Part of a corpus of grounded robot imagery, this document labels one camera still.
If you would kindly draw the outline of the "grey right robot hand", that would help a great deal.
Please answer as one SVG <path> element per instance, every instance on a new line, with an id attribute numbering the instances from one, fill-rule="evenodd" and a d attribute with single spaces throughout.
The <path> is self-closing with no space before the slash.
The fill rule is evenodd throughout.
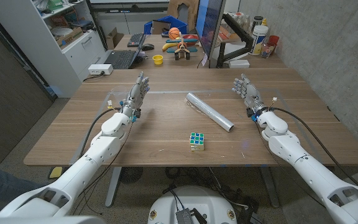
<path id="1" fill-rule="evenodd" d="M 250 82 L 250 80 L 242 73 L 241 78 L 235 78 L 232 91 L 237 93 L 246 106 L 246 113 L 249 118 L 257 119 L 263 112 L 267 111 L 267 107 L 262 101 L 262 96 L 258 89 Z"/>

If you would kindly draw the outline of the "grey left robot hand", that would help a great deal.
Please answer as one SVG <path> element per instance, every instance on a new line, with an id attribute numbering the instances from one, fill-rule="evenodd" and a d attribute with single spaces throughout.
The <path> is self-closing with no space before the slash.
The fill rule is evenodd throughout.
<path id="1" fill-rule="evenodd" d="M 144 77 L 144 72 L 141 71 L 126 96 L 122 107 L 122 113 L 128 117 L 132 117 L 142 106 L 144 97 L 149 90 L 149 77 Z"/>

